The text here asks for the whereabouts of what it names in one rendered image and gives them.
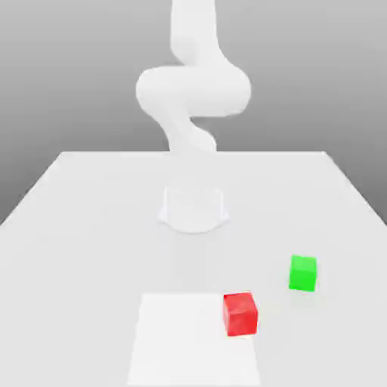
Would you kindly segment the small red cube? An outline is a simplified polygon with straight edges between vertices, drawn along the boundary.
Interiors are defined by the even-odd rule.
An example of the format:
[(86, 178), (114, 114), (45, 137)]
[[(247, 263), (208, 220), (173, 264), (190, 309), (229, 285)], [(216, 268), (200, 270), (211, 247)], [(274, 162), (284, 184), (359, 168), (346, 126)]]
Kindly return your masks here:
[(251, 292), (224, 294), (222, 317), (228, 336), (257, 333), (259, 312)]

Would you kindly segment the small green cube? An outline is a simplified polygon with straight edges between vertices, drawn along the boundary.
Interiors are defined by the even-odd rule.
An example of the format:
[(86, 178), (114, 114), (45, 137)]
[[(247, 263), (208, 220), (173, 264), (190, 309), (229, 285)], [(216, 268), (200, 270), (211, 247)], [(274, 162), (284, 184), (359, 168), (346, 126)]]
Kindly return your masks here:
[(289, 288), (314, 292), (317, 280), (317, 259), (292, 255), (289, 269)]

